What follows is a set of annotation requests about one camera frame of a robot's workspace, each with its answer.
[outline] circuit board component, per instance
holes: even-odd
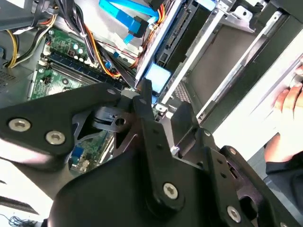
[[[91,67],[97,68],[97,64],[92,64],[89,59],[87,48],[82,41],[73,38],[72,35],[53,28],[49,34],[46,45],[50,47],[50,51],[57,51],[64,55],[70,56],[80,62],[83,62]]]
[[[38,65],[29,99],[42,98],[82,86],[85,85],[72,77]],[[71,169],[82,174],[99,166],[101,157],[112,138],[113,133],[102,131],[98,136],[77,144],[71,156]]]
[[[39,66],[30,99],[42,98],[63,91],[79,88],[82,84],[52,69]]]

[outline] black wire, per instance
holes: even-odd
[[[46,29],[47,29],[47,27],[44,27],[44,28],[41,28],[40,30],[37,31],[37,33],[36,33],[36,35],[35,35],[35,37],[34,37],[34,40],[33,40],[33,42],[32,42],[31,47],[28,49],[28,51],[27,51],[25,54],[23,54],[23,55],[21,55],[20,57],[17,58],[16,63],[19,62],[19,61],[21,61],[21,60],[23,60],[23,59],[25,59],[26,57],[28,57],[28,56],[32,53],[32,51],[33,51],[33,50],[35,49],[35,47],[36,47],[36,44],[37,44],[37,42],[38,42],[39,36],[40,36]]]
[[[64,20],[68,27],[82,37],[88,50],[89,58],[96,61],[93,44],[88,38],[87,30],[84,24],[83,12],[81,8],[75,4],[74,0],[55,0],[59,6],[60,12],[63,14]]]
[[[35,227],[36,221],[30,220],[22,220],[16,216],[12,216],[11,218],[6,217],[4,214],[0,214],[5,217],[9,221],[9,225],[12,227]]]
[[[45,3],[45,0],[40,0],[38,2],[35,13],[34,13],[34,19],[33,19],[33,22],[31,24],[31,27],[36,27],[36,25],[38,24],[38,21],[40,19],[41,14],[42,14],[44,3]]]

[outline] power supply cable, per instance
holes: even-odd
[[[8,68],[12,68],[12,66],[15,64],[16,59],[17,59],[17,51],[18,51],[18,46],[17,46],[17,40],[16,37],[13,35],[13,33],[10,30],[6,30],[13,42],[13,54],[11,60],[7,63]]]
[[[37,222],[31,220],[22,220],[16,216],[12,216],[11,218],[6,217],[4,214],[0,214],[5,217],[9,221],[9,225],[12,227],[35,227]]]
[[[34,55],[37,47],[39,46],[43,36],[49,31],[49,29],[54,25],[55,20],[56,20],[57,16],[53,15],[51,18],[51,21],[49,22],[48,25],[46,25],[44,28],[41,28],[40,30],[37,31],[33,43],[31,45],[31,47],[29,48],[29,50],[23,54],[22,56],[20,56],[19,58],[17,58],[16,63],[12,66],[16,67],[17,65],[19,65],[20,63],[26,61],[27,59],[29,59],[31,56]]]

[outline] wire bundle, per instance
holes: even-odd
[[[149,33],[149,35],[146,38],[146,40],[144,40],[145,34],[143,36],[143,41],[142,41],[143,51],[142,51],[142,53],[140,53],[140,55],[135,60],[135,62],[130,66],[131,69],[134,69],[134,68],[136,68],[138,66],[139,59],[145,53],[146,48],[148,46],[148,43],[151,41],[151,39],[155,35],[155,32],[156,32],[157,28],[159,27],[159,25],[164,21],[164,18],[165,18],[165,7],[164,7],[163,4],[161,4],[160,9],[158,9],[158,14],[159,14],[158,22],[154,25],[154,27],[152,28],[152,31]]]
[[[75,4],[74,0],[55,0],[59,6],[64,20],[68,27],[73,30],[78,36],[82,37],[88,50],[89,58],[93,63],[98,62],[104,72],[111,77],[117,78],[121,74],[119,72],[113,73],[106,68],[104,63],[104,53],[106,50],[100,48],[99,43],[94,39],[91,31],[84,24],[83,12],[81,8]]]
[[[10,30],[6,30],[6,31],[8,32],[8,34],[13,42],[13,56],[12,56],[10,62],[8,62],[8,64],[7,64],[8,68],[12,68],[17,60],[17,53],[18,53],[17,38],[15,35],[13,35],[13,33]]]
[[[4,214],[0,214],[5,217],[9,221],[9,225],[12,227],[35,227],[36,221],[30,220],[22,220],[16,216],[12,216],[11,218],[7,218]]]
[[[57,18],[57,15],[53,15],[49,21],[47,21],[44,25],[45,27],[41,28],[40,30],[37,31],[34,40],[33,40],[33,44],[31,45],[31,47],[29,48],[29,50],[23,54],[22,56],[20,56],[19,58],[17,58],[17,60],[15,61],[15,63],[11,66],[11,68],[17,66],[18,64],[26,61],[27,59],[29,59],[31,56],[34,55],[38,45],[40,44],[43,36],[51,29],[51,27],[54,25],[55,20]]]

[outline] screw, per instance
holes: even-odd
[[[19,132],[29,130],[30,126],[31,126],[30,122],[22,118],[16,118],[9,122],[9,128]]]
[[[170,152],[171,152],[172,155],[176,155],[179,151],[180,151],[180,148],[178,148],[176,146],[173,146],[170,149]]]
[[[142,102],[143,104],[146,104],[146,101],[144,99],[140,99],[140,102]]]
[[[237,223],[240,223],[241,216],[240,216],[239,212],[234,207],[228,206],[227,207],[227,213],[228,213],[229,217],[231,217],[232,220],[234,220]]]
[[[163,191],[172,200],[175,200],[178,198],[178,190],[171,183],[165,183],[163,186]]]
[[[229,151],[233,154],[233,155],[236,155],[237,152],[233,149],[233,148],[229,148]]]
[[[112,90],[112,89],[107,89],[107,92],[108,92],[108,93],[111,93],[112,95],[115,95],[115,94],[116,94],[115,91]]]
[[[53,145],[61,145],[65,142],[65,135],[59,131],[50,131],[46,134],[45,139]]]
[[[204,134],[205,134],[206,136],[210,136],[210,132],[207,131],[207,130],[204,131]]]

